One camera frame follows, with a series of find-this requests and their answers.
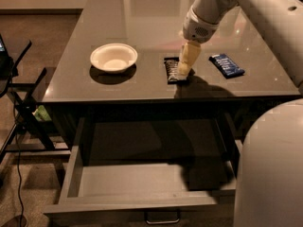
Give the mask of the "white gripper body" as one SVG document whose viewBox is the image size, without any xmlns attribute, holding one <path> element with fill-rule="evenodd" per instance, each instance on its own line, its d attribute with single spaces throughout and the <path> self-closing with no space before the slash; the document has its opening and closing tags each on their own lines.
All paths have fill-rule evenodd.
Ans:
<svg viewBox="0 0 303 227">
<path fill-rule="evenodd" d="M 217 8 L 191 6 L 183 22 L 183 37 L 199 44 L 211 39 L 219 26 Z"/>
</svg>

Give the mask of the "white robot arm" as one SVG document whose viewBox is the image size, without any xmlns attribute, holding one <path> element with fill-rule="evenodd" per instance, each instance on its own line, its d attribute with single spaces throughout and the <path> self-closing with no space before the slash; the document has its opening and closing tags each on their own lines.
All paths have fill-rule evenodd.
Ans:
<svg viewBox="0 0 303 227">
<path fill-rule="evenodd" d="M 297 88 L 303 86 L 299 0 L 195 0 L 177 75 L 185 79 L 223 16 L 240 6 Z M 303 100 L 281 104 L 250 128 L 241 148 L 234 227 L 303 227 Z"/>
</svg>

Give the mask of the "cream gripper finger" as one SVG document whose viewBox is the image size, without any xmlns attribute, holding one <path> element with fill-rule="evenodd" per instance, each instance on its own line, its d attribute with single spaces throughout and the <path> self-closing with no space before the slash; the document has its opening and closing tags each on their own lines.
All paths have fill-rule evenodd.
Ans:
<svg viewBox="0 0 303 227">
<path fill-rule="evenodd" d="M 182 46 L 177 66 L 178 78 L 186 78 L 188 76 L 200 53 L 201 45 L 195 41 L 188 41 Z"/>
</svg>

